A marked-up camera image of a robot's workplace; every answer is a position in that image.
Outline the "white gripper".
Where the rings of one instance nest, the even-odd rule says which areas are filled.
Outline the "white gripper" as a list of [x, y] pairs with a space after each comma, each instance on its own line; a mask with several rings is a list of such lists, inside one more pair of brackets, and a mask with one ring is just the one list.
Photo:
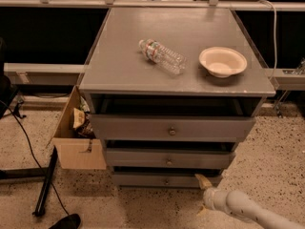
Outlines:
[[201, 206], [196, 215], [198, 217], [204, 216], [208, 212], [208, 209], [225, 212], [227, 209], [226, 198], [228, 193], [212, 187], [212, 183], [201, 174], [196, 174], [195, 177], [198, 179], [200, 189], [207, 189], [203, 194], [205, 206]]

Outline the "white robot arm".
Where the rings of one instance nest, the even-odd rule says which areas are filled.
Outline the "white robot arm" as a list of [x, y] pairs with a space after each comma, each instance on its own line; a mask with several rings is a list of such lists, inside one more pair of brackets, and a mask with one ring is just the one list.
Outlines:
[[220, 211], [242, 221], [253, 221], [263, 229], [305, 229], [304, 225], [262, 208], [241, 191], [218, 189], [203, 175], [195, 174], [195, 177], [203, 191], [201, 212], [205, 210]]

